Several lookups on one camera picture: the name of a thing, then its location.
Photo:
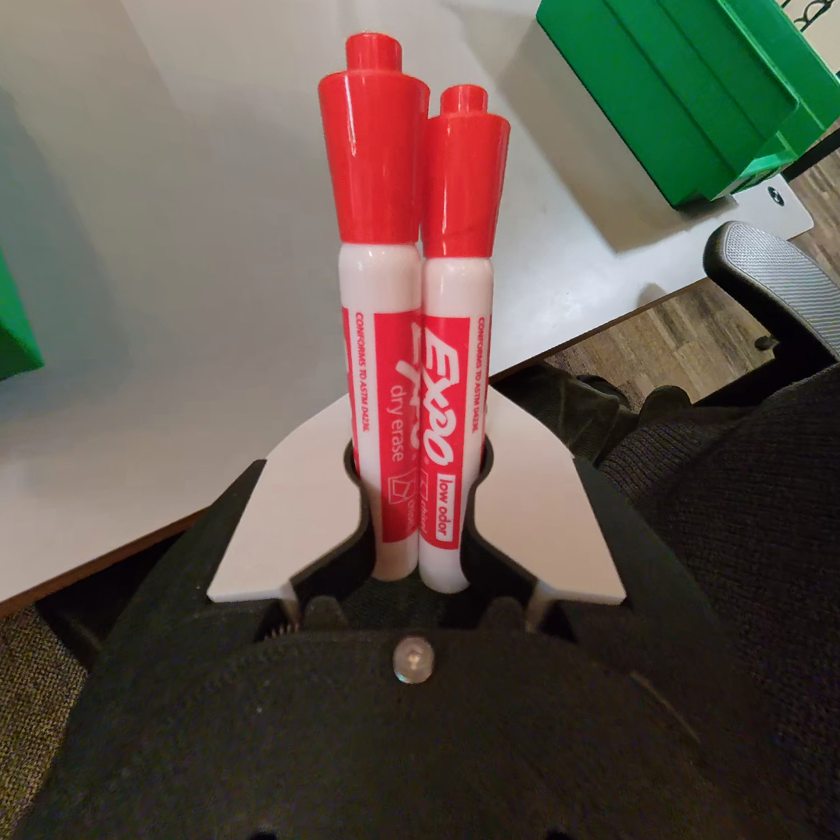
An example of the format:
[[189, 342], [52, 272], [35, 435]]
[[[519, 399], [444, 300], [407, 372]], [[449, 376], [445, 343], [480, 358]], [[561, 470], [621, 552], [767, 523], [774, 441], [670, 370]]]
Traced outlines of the green plastic bin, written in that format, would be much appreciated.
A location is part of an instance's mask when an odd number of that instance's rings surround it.
[[45, 365], [18, 289], [1, 254], [1, 380]]
[[543, 1], [536, 20], [672, 207], [756, 186], [838, 119], [773, 1]]

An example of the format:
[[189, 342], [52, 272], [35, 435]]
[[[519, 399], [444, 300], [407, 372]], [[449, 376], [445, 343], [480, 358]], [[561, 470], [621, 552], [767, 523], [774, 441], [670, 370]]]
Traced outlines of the red dry erase marker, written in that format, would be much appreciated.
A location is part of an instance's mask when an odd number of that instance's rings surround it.
[[428, 86], [399, 42], [362, 32], [318, 98], [338, 218], [339, 294], [353, 457], [371, 507], [380, 581], [418, 564], [422, 140]]
[[509, 122], [483, 87], [446, 89], [427, 122], [419, 461], [419, 573], [462, 592], [461, 539], [485, 442], [495, 274], [491, 258]]

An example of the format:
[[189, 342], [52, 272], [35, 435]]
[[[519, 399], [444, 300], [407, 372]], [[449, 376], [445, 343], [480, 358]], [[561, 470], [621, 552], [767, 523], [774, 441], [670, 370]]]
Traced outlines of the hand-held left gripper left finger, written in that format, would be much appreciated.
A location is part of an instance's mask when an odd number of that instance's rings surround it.
[[277, 601], [299, 621], [321, 595], [342, 600], [375, 567], [371, 508], [354, 470], [350, 399], [341, 397], [269, 454], [206, 595]]

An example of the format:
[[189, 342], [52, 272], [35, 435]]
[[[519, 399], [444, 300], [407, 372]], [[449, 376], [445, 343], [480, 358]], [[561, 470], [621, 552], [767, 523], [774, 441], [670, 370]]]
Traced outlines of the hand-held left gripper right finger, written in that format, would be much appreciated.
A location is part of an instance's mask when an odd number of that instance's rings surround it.
[[618, 606], [627, 598], [572, 454], [504, 395], [487, 398], [460, 565], [487, 599], [514, 599], [529, 631], [556, 603]]

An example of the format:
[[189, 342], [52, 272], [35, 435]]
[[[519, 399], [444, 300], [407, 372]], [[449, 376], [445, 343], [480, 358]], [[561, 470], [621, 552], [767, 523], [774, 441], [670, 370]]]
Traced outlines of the black office chair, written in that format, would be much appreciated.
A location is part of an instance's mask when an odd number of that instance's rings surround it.
[[709, 237], [702, 262], [707, 277], [765, 327], [775, 349], [839, 361], [838, 285], [791, 242], [727, 222]]

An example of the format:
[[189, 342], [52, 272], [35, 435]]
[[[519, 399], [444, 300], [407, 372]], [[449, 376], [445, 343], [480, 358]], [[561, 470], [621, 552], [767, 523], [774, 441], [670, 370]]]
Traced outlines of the dark corduroy pants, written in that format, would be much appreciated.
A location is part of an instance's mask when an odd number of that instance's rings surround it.
[[520, 369], [496, 388], [536, 417], [574, 457], [595, 466], [639, 428], [690, 407], [685, 391], [664, 385], [634, 411], [624, 393], [600, 376], [574, 376], [546, 363]]

